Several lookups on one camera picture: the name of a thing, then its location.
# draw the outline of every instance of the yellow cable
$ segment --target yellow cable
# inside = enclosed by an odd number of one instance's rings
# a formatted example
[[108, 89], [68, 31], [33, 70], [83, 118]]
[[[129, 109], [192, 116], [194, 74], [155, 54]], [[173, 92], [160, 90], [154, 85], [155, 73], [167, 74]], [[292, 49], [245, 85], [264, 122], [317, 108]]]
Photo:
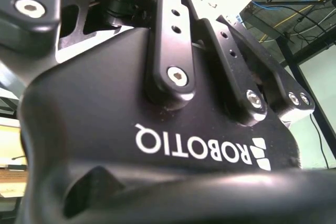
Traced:
[[[304, 10], [308, 9], [308, 8], [311, 7], [311, 6], [313, 6], [313, 5], [308, 5], [308, 6], [306, 6], [305, 8], [302, 8], [299, 12], [303, 12]], [[282, 23], [284, 23], [284, 22], [290, 20], [291, 18], [295, 17], [296, 15], [298, 15], [298, 13], [294, 13], [293, 15], [289, 16], [288, 18], [285, 18], [284, 20], [282, 20], [282, 21], [280, 21], [279, 23], [277, 23], [273, 28], [276, 28], [276, 27], [280, 26]], [[260, 39], [259, 42], [260, 42], [260, 43], [263, 42], [263, 39], [265, 39], [266, 36], [267, 36], [267, 35], [264, 34], [264, 36]]]

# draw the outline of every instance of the wall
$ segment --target wall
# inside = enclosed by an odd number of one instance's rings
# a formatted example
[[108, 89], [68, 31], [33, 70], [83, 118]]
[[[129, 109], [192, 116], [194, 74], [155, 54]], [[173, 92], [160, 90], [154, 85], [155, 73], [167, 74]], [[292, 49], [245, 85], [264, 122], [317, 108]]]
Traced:
[[[330, 47], [328, 50], [301, 64], [300, 68], [319, 100], [330, 124], [336, 130], [336, 46]], [[307, 117], [294, 123], [290, 130], [299, 145], [302, 168], [325, 168], [326, 163], [321, 153], [318, 133], [310, 118]], [[328, 164], [330, 167], [336, 167], [336, 160], [321, 132], [320, 135]]]

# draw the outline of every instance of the robotiq logo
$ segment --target robotiq logo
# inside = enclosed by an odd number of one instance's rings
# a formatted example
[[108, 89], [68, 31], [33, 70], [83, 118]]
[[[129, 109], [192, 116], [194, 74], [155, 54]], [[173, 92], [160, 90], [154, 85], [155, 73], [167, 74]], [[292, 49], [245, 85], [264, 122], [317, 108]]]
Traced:
[[[254, 145], [248, 146], [243, 144], [240, 145], [238, 143], [231, 143], [228, 141], [223, 142], [221, 145], [218, 140], [210, 139], [205, 142], [198, 136], [192, 136], [187, 141], [187, 150], [182, 149], [181, 135], [176, 134], [176, 150], [171, 151], [169, 145], [169, 135], [168, 132], [164, 131], [162, 134], [162, 138], [155, 130], [150, 128], [145, 128], [141, 124], [136, 124], [136, 128], [139, 129], [138, 133], [135, 137], [135, 142], [138, 148], [147, 154], [157, 153], [163, 144], [164, 155], [166, 156], [174, 156], [174, 157], [182, 157], [189, 158], [189, 156], [193, 156], [196, 159], [205, 159], [210, 156], [213, 160], [222, 162], [223, 158], [230, 163], [237, 163], [239, 160], [242, 160], [247, 165], [252, 165], [252, 160], [250, 157], [249, 149], [251, 150], [254, 158], [257, 161], [258, 166], [264, 170], [271, 170], [271, 166], [269, 160], [265, 158], [265, 150], [266, 144], [265, 140], [261, 137], [252, 138]], [[154, 146], [147, 147], [144, 145], [143, 136], [151, 135], [155, 140]], [[198, 142], [202, 146], [202, 152], [197, 153], [193, 149], [193, 143]]]

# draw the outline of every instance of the blue cable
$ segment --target blue cable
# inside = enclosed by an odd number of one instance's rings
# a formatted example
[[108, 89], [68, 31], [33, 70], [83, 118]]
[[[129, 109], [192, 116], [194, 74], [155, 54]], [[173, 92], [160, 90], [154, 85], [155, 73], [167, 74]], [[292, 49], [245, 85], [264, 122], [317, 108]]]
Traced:
[[263, 6], [263, 5], [259, 5], [257, 4], [256, 2], [252, 1], [252, 3], [262, 9], [265, 9], [265, 10], [279, 10], [281, 7], [266, 7], [266, 6]]

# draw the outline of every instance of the ceiling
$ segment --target ceiling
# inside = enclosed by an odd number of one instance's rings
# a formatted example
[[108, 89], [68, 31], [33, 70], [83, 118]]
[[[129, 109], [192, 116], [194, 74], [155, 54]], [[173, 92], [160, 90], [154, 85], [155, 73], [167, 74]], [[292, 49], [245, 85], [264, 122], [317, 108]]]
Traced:
[[[273, 1], [301, 1], [301, 0], [273, 0]], [[306, 7], [306, 5], [292, 5], [289, 6], [291, 8], [294, 8], [296, 10], [301, 10], [304, 7]], [[279, 22], [281, 22], [282, 20], [290, 17], [291, 15], [293, 15], [295, 12], [293, 12], [292, 10], [289, 9], [285, 9], [285, 8], [280, 8], [278, 10], [267, 10], [267, 9], [262, 9], [260, 7], [257, 7], [255, 5], [253, 5], [253, 15], [257, 16], [258, 18], [260, 18], [261, 20], [263, 20], [264, 22], [266, 22], [268, 25], [270, 26], [275, 26], [276, 24], [278, 24]], [[302, 13], [306, 14], [311, 7], [307, 8], [306, 10], [302, 11]], [[332, 10], [334, 10], [334, 7], [331, 3], [331, 1], [325, 3], [324, 5], [317, 5], [314, 7], [313, 9], [314, 11], [312, 13], [309, 14], [308, 17], [310, 17], [311, 19], [313, 19], [315, 22], [319, 22], [321, 21], [323, 18], [325, 18]], [[290, 34], [294, 34], [296, 33], [293, 28], [294, 26], [298, 23], [298, 19], [301, 17], [301, 15], [296, 15], [295, 17], [289, 19], [288, 21], [282, 23], [281, 25], [279, 25], [278, 27], [276, 27], [275, 29], [278, 30], [280, 33], [290, 33]], [[328, 28], [333, 27], [336, 24], [336, 11], [334, 13], [332, 13], [328, 19], [326, 19], [324, 22], [322, 22], [320, 25], [322, 26], [322, 28], [324, 28], [325, 30], [327, 30]], [[246, 28], [249, 29], [249, 31], [258, 39], [262, 39], [264, 36], [264, 33], [261, 32], [260, 30], [258, 30], [256, 27], [253, 27], [252, 25], [250, 25], [248, 23], [248, 20], [245, 20], [245, 25]], [[310, 28], [314, 26], [314, 23], [312, 23], [310, 20], [308, 19], [303, 19], [302, 22], [300, 22], [299, 24], [296, 25], [295, 30], [300, 32], [303, 31], [307, 28]], [[318, 27], [311, 29], [310, 31], [302, 34], [306, 40], [308, 40], [309, 43], [310, 40], [314, 40], [316, 39], [316, 37], [314, 36], [321, 36], [323, 35], [323, 33], [321, 33], [322, 30]], [[275, 41], [270, 41], [267, 42], [268, 40], [271, 40], [271, 38], [266, 39], [265, 42], [263, 42], [263, 46], [271, 53], [271, 55], [273, 57], [275, 57], [279, 62], [283, 62], [284, 58], [282, 56], [282, 53], [280, 52], [279, 47], [277, 46], [277, 43]], [[304, 38], [302, 36], [291, 36], [290, 37], [290, 42], [289, 42], [289, 47], [292, 50], [293, 53], [299, 51], [301, 48], [305, 47], [308, 43], [304, 40]]]

